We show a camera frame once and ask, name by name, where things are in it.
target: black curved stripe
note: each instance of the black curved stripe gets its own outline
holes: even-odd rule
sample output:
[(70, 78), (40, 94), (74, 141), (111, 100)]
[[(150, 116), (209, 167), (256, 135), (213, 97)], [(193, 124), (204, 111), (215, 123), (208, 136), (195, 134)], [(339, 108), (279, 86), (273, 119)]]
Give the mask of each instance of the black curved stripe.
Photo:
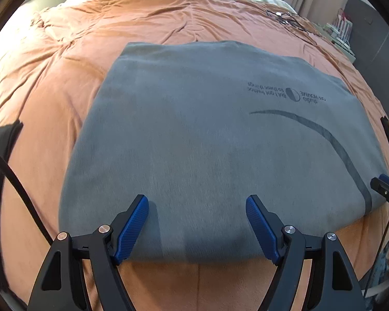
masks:
[(372, 196), (370, 195), (370, 192), (368, 188), (366, 187), (365, 183), (363, 182), (359, 172), (357, 171), (356, 167), (353, 165), (349, 155), (347, 154), (344, 147), (338, 142), (338, 140), (331, 134), (331, 132), (321, 125), (305, 119), (304, 117), (298, 116), (296, 114), (293, 114), (291, 112), (287, 111), (281, 111), (281, 110), (263, 110), (263, 111), (254, 111), (250, 112), (250, 114), (277, 114), (280, 116), (284, 116), (287, 118), (290, 118), (292, 120), (298, 121), (300, 124), (303, 124), (304, 126), (318, 132), (320, 135), (322, 135), (326, 140), (328, 140), (331, 144), (331, 146), (334, 148), (338, 156), (343, 161), (344, 166), (347, 169), (347, 172), (353, 179), (354, 183), (356, 184), (357, 188), (359, 189), (360, 193), (362, 194), (364, 200), (365, 200), (365, 215), (369, 214), (372, 211)]

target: wall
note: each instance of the wall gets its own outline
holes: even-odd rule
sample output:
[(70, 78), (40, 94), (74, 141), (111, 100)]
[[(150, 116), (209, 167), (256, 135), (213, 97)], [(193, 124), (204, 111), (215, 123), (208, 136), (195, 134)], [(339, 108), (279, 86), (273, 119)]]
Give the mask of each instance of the wall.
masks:
[(348, 0), (344, 11), (353, 22), (350, 47), (356, 56), (354, 66), (389, 117), (389, 27), (379, 13), (362, 0)]

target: orange comforter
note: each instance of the orange comforter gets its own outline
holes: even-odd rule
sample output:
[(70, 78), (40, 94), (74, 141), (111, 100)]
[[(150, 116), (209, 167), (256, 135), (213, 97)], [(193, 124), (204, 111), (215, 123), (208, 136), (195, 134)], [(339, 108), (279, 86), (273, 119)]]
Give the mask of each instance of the orange comforter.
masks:
[[(19, 47), (0, 60), (0, 125), (17, 118), (24, 124), (9, 164), (52, 237), (59, 232), (60, 191), (73, 145), (101, 82), (128, 42), (236, 40), (303, 58), (341, 78), (359, 98), (389, 169), (389, 145), (380, 124), (385, 113), (359, 72), (327, 40), (285, 28), (266, 15), (267, 9), (282, 11), (249, 0), (93, 0), (37, 15)], [(301, 22), (316, 33), (309, 22)], [(388, 216), (389, 208), (382, 206), (338, 232), (359, 278), (372, 265)], [(0, 232), (10, 288), (27, 302), (48, 244), (7, 181)], [(97, 306), (89, 268), (86, 263)], [(294, 310), (301, 309), (309, 268), (305, 261)], [(275, 267), (265, 259), (209, 265), (125, 262), (120, 272), (137, 310), (255, 311)]]

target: printed logo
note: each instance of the printed logo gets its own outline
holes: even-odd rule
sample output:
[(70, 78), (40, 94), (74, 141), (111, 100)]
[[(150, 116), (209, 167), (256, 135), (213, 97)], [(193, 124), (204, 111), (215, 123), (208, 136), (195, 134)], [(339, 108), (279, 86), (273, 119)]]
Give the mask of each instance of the printed logo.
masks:
[(285, 89), (285, 93), (292, 101), (299, 101), (301, 99), (300, 94), (290, 87)]

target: black cable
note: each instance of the black cable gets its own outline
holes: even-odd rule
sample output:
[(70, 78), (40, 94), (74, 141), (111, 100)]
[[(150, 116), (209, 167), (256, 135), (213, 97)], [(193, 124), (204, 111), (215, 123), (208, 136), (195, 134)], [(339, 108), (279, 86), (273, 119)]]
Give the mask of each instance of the black cable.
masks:
[(46, 241), (48, 241), (49, 245), (51, 245), (53, 239), (49, 235), (46, 227), (44, 226), (42, 220), (40, 219), (31, 199), (29, 198), (29, 195), (24, 190), (22, 184), (20, 183), (15, 173), (11, 170), (7, 162), (1, 156), (0, 156), (0, 172), (2, 172), (5, 175), (5, 177), (10, 181), (10, 183), (13, 185), (16, 192), (22, 198), (24, 205), (26, 206), (27, 210), (29, 211), (30, 215), (32, 216), (33, 220), (35, 221), (42, 235), (45, 237)]
[(311, 43), (310, 41), (308, 41), (302, 37), (299, 37), (296, 33), (292, 32), (291, 30), (289, 30), (287, 28), (287, 26), (285, 26), (286, 24), (288, 24), (288, 25), (292, 26), (293, 28), (300, 30), (308, 35), (308, 31), (306, 30), (306, 28), (304, 28), (304, 26), (302, 26), (301, 23), (299, 23), (297, 21), (297, 19), (295, 17), (293, 17), (293, 15), (291, 15), (290, 12), (284, 12), (284, 13), (280, 13), (281, 15), (277, 15), (277, 13), (274, 13), (273, 11), (267, 9), (266, 13), (267, 13), (267, 16), (278, 21), (279, 24), (282, 24), (282, 26), (285, 28), (285, 30), (288, 31), (290, 34), (293, 34), (295, 37), (299, 38), (300, 40), (304, 41), (305, 43), (308, 43), (309, 45), (316, 45), (317, 44), (317, 43), (315, 43), (315, 44)]
[(373, 269), (376, 266), (376, 262), (378, 261), (379, 254), (382, 251), (383, 242), (385, 241), (385, 237), (386, 237), (388, 229), (389, 229), (389, 221), (387, 222), (385, 231), (383, 232), (382, 240), (380, 241), (380, 245), (379, 245), (379, 249), (378, 249), (378, 252), (376, 254), (376, 257), (374, 258), (372, 269), (370, 269), (369, 277), (368, 277), (367, 282), (366, 282), (365, 292), (363, 293), (363, 298), (366, 298), (367, 289), (369, 289), (370, 281), (371, 281), (372, 276), (373, 276)]

